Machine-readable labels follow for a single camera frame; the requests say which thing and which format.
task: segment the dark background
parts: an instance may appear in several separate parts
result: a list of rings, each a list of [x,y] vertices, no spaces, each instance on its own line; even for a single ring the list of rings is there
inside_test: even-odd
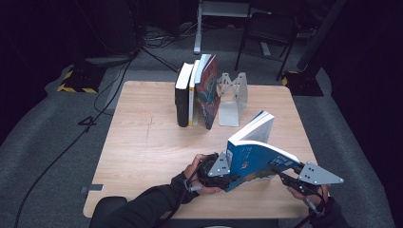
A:
[[[128,23],[154,20],[158,24],[155,10],[159,9],[149,5],[157,2],[141,4],[144,10],[139,17],[143,20]],[[94,13],[91,1],[79,3],[83,10]],[[18,121],[47,96],[45,85],[57,79],[64,67],[85,65],[85,57],[106,55],[107,50],[74,1],[7,0],[0,10],[2,143]],[[403,159],[402,10],[399,1],[347,1],[311,63],[322,66],[329,75],[332,95],[385,187],[396,227],[402,225],[397,211],[403,201],[394,191]],[[98,20],[95,13],[88,18],[103,34],[106,21]],[[117,35],[109,38],[109,44],[115,44],[116,37],[132,39]]]

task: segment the sleeve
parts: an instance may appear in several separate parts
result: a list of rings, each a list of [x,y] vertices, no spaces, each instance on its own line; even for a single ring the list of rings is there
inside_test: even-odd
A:
[[[196,192],[184,192],[185,179],[186,176],[182,172],[173,178],[170,184],[146,190],[108,216],[104,227],[153,227],[162,215],[176,207],[183,193],[182,203],[188,203],[199,195]]]
[[[324,216],[313,216],[310,223],[313,228],[351,228],[341,214],[341,206],[333,198],[329,198],[325,205]]]

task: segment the cable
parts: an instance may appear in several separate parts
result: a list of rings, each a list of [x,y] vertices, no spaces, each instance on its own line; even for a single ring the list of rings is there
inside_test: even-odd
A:
[[[91,29],[92,33],[95,35],[95,37],[96,37],[97,40],[100,42],[100,44],[101,44],[102,46],[104,46],[104,48],[106,48],[107,50],[109,50],[109,51],[111,51],[111,52],[113,52],[113,53],[116,53],[116,54],[123,54],[123,55],[133,55],[133,54],[135,54],[137,51],[140,50],[140,45],[137,45],[136,47],[134,47],[134,49],[130,50],[129,52],[120,52],[120,51],[117,51],[117,50],[115,50],[115,49],[110,48],[109,46],[107,46],[107,45],[105,44],[105,42],[101,39],[101,37],[98,35],[98,33],[95,31],[95,29],[94,29],[94,27],[91,25],[91,23],[89,22],[88,17],[86,17],[86,13],[84,12],[83,8],[80,6],[80,4],[78,3],[78,1],[77,1],[77,0],[74,0],[74,2],[75,2],[75,4],[76,4],[77,8],[80,10],[81,14],[83,14],[84,18],[86,19],[86,23],[89,25],[89,28]]]
[[[118,79],[119,79],[120,76],[121,76],[121,71],[122,71],[122,69],[123,69],[124,67],[125,67],[125,65],[123,65],[123,66],[121,67],[121,69],[119,70],[118,77],[116,77],[116,79],[113,80],[112,83],[110,83],[104,90],[102,90],[101,93],[95,98],[95,101],[94,101],[94,108],[95,108],[95,110],[97,110],[98,112],[101,112],[101,113],[103,113],[103,114],[106,114],[107,116],[113,116],[113,114],[110,114],[110,113],[104,112],[103,110],[98,109],[98,107],[96,106],[96,103],[97,103],[97,101],[98,101],[98,98],[100,98],[101,95],[102,95],[109,87],[111,87],[116,81],[118,81]]]
[[[73,146],[75,143],[78,142],[78,140],[80,140],[80,138],[89,130],[89,128],[98,120],[98,118],[100,118],[100,116],[104,113],[104,111],[110,106],[110,104],[112,103],[113,99],[116,97],[116,95],[117,95],[117,93],[118,93],[118,91],[119,91],[119,87],[122,85],[122,82],[123,82],[124,77],[125,77],[125,73],[126,73],[126,71],[127,71],[127,69],[128,69],[128,66],[130,66],[131,62],[133,61],[133,59],[134,59],[134,58],[131,58],[131,59],[130,59],[130,62],[126,65],[125,71],[124,71],[123,77],[122,77],[122,79],[121,79],[121,81],[120,81],[120,83],[119,83],[118,89],[115,91],[115,93],[114,93],[112,99],[107,103],[107,105],[104,107],[104,109],[102,110],[102,112],[100,112],[100,113],[88,124],[88,126],[86,127],[86,129],[84,129],[84,130],[73,140],[73,142],[72,142],[68,147],[66,147],[66,149],[63,150],[63,152],[62,152],[59,156],[57,156],[56,159],[54,159],[54,160],[50,163],[50,165],[48,165],[48,167],[41,173],[41,175],[39,175],[39,177],[35,180],[35,182],[33,183],[33,185],[29,188],[28,192],[25,194],[25,196],[24,196],[24,198],[23,198],[23,200],[22,200],[22,202],[21,202],[21,204],[20,204],[20,207],[18,208],[18,212],[17,212],[16,218],[15,218],[14,228],[17,228],[17,227],[18,227],[18,221],[19,221],[19,218],[21,217],[21,213],[22,213],[24,204],[25,204],[25,202],[27,201],[27,198],[29,197],[29,194],[32,192],[32,190],[33,190],[33,188],[36,186],[36,184],[41,180],[41,178],[43,178],[43,177],[45,176],[45,174],[47,173],[47,171],[49,171],[49,169],[53,166],[53,164],[55,164],[60,158],[62,158],[63,155],[65,155],[65,154],[68,152],[68,150],[71,148],[71,146]]]
[[[161,57],[159,57],[159,56],[156,56],[156,55],[150,53],[150,52],[149,52],[147,49],[145,49],[144,47],[142,47],[142,50],[145,51],[147,54],[151,55],[151,56],[152,56],[153,58],[155,58],[156,60],[160,61],[162,64],[164,64],[164,65],[167,66],[168,68],[172,69],[172,71],[178,72],[178,67],[177,67],[177,66],[175,66],[175,65],[173,65],[173,64],[171,64],[171,63],[169,63],[169,62],[167,62],[165,59],[163,59],[163,58],[161,58]]]
[[[143,46],[148,47],[148,48],[165,48],[174,42],[182,41],[190,36],[196,35],[196,33],[186,34],[187,32],[194,29],[196,27],[196,25],[197,25],[197,23],[192,25],[191,27],[187,28],[185,31],[183,31],[182,34],[180,35],[180,37],[182,37],[182,38],[176,38],[173,36],[160,36],[160,33],[158,31],[148,31],[147,34],[143,38]],[[160,40],[160,43],[158,45],[152,45],[149,43],[149,41],[156,41],[156,40]]]
[[[325,199],[323,198],[323,188],[322,186],[320,186],[320,189],[322,191],[322,195],[320,195],[318,192],[313,191],[311,189],[307,189],[308,191],[310,191],[311,193],[313,193],[314,195],[317,195],[318,197],[320,197],[320,204],[317,206],[319,208],[322,208],[322,212],[325,209]],[[313,210],[307,217],[305,217],[302,221],[299,222],[299,224],[297,224],[294,228],[300,228],[302,227],[306,222],[308,222],[311,217],[315,216],[316,212]]]

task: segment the book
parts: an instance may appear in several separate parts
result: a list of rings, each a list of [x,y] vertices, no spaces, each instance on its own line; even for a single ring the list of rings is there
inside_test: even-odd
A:
[[[177,122],[186,127],[189,116],[189,79],[193,64],[183,63],[175,83],[175,106],[177,109]]]
[[[216,55],[202,55],[195,79],[199,107],[204,118],[205,127],[211,129],[219,110],[221,93],[218,87],[217,58]]]
[[[235,181],[226,192],[253,181],[272,179],[276,173],[271,170],[271,164],[281,171],[300,164],[296,156],[267,143],[274,119],[267,111],[261,111],[228,139],[226,157],[231,179]]]
[[[190,75],[190,80],[189,80],[189,119],[188,119],[188,125],[192,126],[193,124],[197,124],[198,121],[198,109],[195,108],[196,106],[196,97],[197,95],[195,94],[195,77],[196,77],[196,72],[198,70],[200,60],[195,60],[193,64],[193,69],[192,73]]]

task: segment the person's arm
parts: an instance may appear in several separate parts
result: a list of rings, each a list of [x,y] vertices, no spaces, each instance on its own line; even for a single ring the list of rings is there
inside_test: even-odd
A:
[[[306,204],[305,197],[300,194],[297,190],[291,187],[287,187],[288,191],[294,196],[294,198],[298,200],[303,200]],[[335,199],[328,197],[328,188],[327,185],[322,185],[322,188],[318,190],[318,193],[322,195],[325,200],[324,206],[324,214],[321,217],[317,217],[317,215],[313,215],[311,217],[310,223],[313,228],[351,228],[343,217],[341,213],[341,206],[335,201]],[[308,197],[311,202],[318,206],[320,205],[320,197],[316,195],[312,195]]]
[[[197,155],[193,162],[178,176],[171,180],[170,184],[155,186],[143,192],[136,199],[128,202],[105,218],[104,227],[153,227],[158,219],[166,212],[175,209],[181,195],[185,191],[183,181],[190,178],[198,164],[204,159],[204,155]],[[193,181],[193,185],[202,186],[200,182]],[[199,194],[214,194],[220,192],[220,188],[206,188],[202,186],[198,192],[184,192],[182,203],[188,203]]]

